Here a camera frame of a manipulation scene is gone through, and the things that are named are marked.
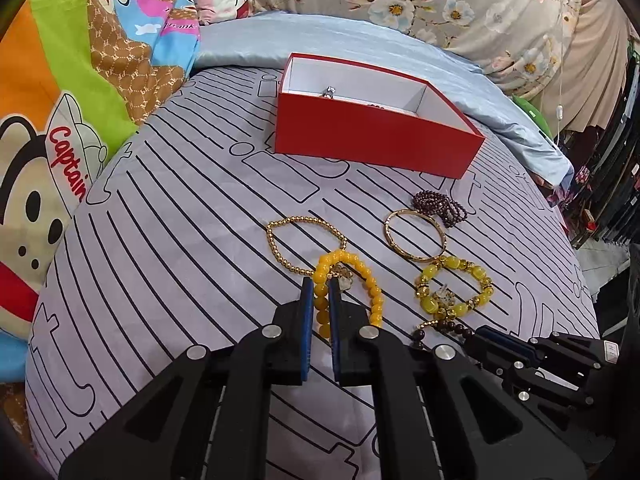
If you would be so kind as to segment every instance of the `bed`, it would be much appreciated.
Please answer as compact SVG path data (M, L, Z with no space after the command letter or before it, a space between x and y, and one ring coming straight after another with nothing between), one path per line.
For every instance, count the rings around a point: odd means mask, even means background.
M384 290L385 328L408 340L425 317L414 297L421 267L387 245L382 222L412 194L438 190L467 221L451 253L482 263L491 303L462 321L521 339L552 330L598 337L590 295L559 219L526 170L484 124L460 180L394 168L273 153L280 70L241 66L195 75L156 110L94 183L56 251L29 340L26 398L34 445L62 461L191 344L237 342L270 322L302 280L273 258L264 227L291 215L336 226ZM428 224L398 221L398 241L433 252ZM312 266L336 247L314 226L275 232L282 254ZM460 298L467 274L443 273ZM366 303L359 283L347 291ZM425 343L450 342L429 330ZM333 381L330 348L312 338L309 380L271 396L268 479L378 478L368 388Z

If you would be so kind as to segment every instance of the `red box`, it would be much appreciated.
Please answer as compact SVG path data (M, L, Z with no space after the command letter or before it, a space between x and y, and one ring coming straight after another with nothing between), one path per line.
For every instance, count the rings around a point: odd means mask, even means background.
M322 97L335 88L333 99ZM484 136L428 81L333 57L291 54L274 150L461 178Z

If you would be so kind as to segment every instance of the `gold beaded bracelet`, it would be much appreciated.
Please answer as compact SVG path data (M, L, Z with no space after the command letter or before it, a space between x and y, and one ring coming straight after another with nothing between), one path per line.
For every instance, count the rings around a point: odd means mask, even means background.
M296 267L292 263L288 262L285 259L285 257L282 256L282 254L280 254L280 251L278 250L278 247L276 245L276 240L275 240L275 236L273 235L273 230L276 227L281 227L283 225L294 223L294 222L306 222L308 224L319 225L320 227L322 227L322 228L326 229L327 231L329 231L336 238L338 238L338 240L340 240L340 248L341 248L341 250L345 250L345 248L347 247L347 237L345 235L343 235L340 231L338 231L338 229L336 229L334 226L329 224L329 222L325 222L324 220L321 220L319 218L315 218L313 216L289 216L289 217L284 218L282 220L277 220L275 222L269 222L267 224L267 241L269 243L269 247L271 248L271 253L273 253L273 257L276 258L276 261L281 266L285 267L287 270L290 270L291 272L295 272L296 274L302 274L303 276L313 276L314 275L314 272L312 270L310 270L310 269L302 269L301 267ZM335 277L339 277L340 274L338 272L329 272L328 273L328 277L329 278L333 278L334 276Z
M342 249L333 251L332 253L320 256L316 271L313 273L312 279L316 284L314 286L314 306L318 310L316 321L320 324L319 334L329 339L331 336L331 327L329 326L329 301L326 296L329 293L329 287L326 284L330 278L331 268L339 263L352 265L359 275L365 280L364 285L370 297L371 314L369 323L373 326L382 327L382 305L385 298L382 296L382 290L376 283L376 279L371 275L371 269L360 260L357 254L348 253Z

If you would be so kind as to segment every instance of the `yellow beaded bracelet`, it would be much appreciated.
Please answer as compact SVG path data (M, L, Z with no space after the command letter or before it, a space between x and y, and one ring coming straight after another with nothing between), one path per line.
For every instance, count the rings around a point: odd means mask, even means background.
M455 303L450 298L441 298L437 292L430 293L429 282L439 272L446 267L451 270L464 270L471 274L482 288L482 292L472 297L465 303ZM464 316L469 310L487 304L494 293L492 280L486 275L486 270L467 260L461 260L457 256L438 256L432 264L427 265L420 276L415 280L415 295L420 299L420 306L427 314L433 314L434 319L453 320Z
M329 293L329 287L326 280L331 268L338 263L349 264L359 273L365 280L364 285L368 290L371 305L371 314L369 323L373 326L382 327L382 305L385 298L382 296L382 290L376 283L376 279L371 275L371 269L360 260L357 254L348 253L342 249L320 256L316 270L313 273L314 280L314 306L318 311L316 321L320 324L318 332L326 339L331 336L331 328L329 326L329 301L326 296Z

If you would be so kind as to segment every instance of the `floral blanket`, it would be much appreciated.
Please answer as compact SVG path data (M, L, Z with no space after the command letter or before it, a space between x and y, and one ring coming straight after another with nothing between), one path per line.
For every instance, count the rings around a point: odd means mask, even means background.
M199 38L191 0L22 6L0 43L0 330L27 338L74 210L182 85Z
M466 57L507 94L531 98L571 41L581 0L255 0L281 9L369 20Z

